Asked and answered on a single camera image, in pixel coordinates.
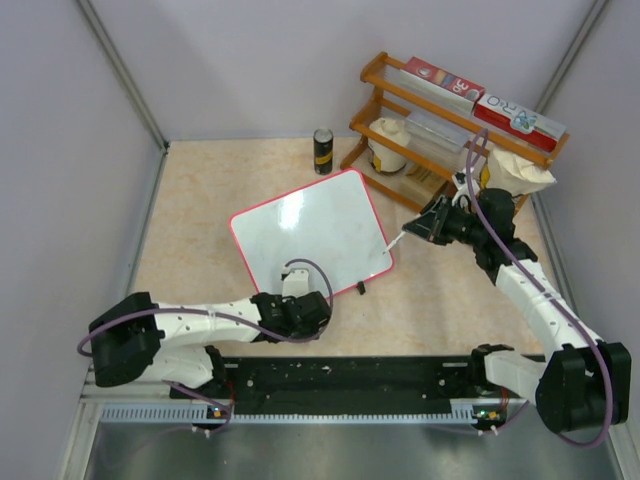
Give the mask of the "white marker pen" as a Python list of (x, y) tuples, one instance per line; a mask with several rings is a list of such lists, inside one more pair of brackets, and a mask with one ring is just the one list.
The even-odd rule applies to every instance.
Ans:
[(389, 254), (391, 250), (400, 242), (406, 232), (401, 231), (385, 248), (383, 255)]

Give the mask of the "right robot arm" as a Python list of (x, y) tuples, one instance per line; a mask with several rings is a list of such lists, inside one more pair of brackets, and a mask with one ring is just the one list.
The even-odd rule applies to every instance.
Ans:
[(632, 358), (607, 343), (568, 307), (545, 278), (538, 258), (515, 235), (515, 205), (502, 189), (486, 189), (469, 211), (442, 196), (403, 232), (436, 245), (470, 246), (491, 283), (509, 298), (543, 347), (531, 360), (504, 345), (482, 345), (466, 374), (469, 388), (487, 396), (499, 387), (529, 401), (555, 434), (622, 424), (629, 415)]

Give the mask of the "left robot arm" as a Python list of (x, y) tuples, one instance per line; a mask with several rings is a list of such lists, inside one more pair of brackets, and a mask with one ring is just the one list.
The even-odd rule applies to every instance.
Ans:
[(177, 382), (216, 396), (227, 374), (215, 344), (304, 343), (318, 338), (331, 318), (331, 303), (318, 291), (302, 296), (260, 292), (213, 305), (155, 303), (137, 292), (89, 325), (90, 356), (97, 386), (135, 380)]

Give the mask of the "pink framed whiteboard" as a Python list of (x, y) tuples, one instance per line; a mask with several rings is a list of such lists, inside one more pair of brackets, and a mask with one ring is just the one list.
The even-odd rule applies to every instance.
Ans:
[(313, 289), (334, 294), (389, 272), (394, 258), (363, 175), (347, 169), (233, 215), (229, 228), (258, 291), (281, 290), (284, 264), (306, 259)]

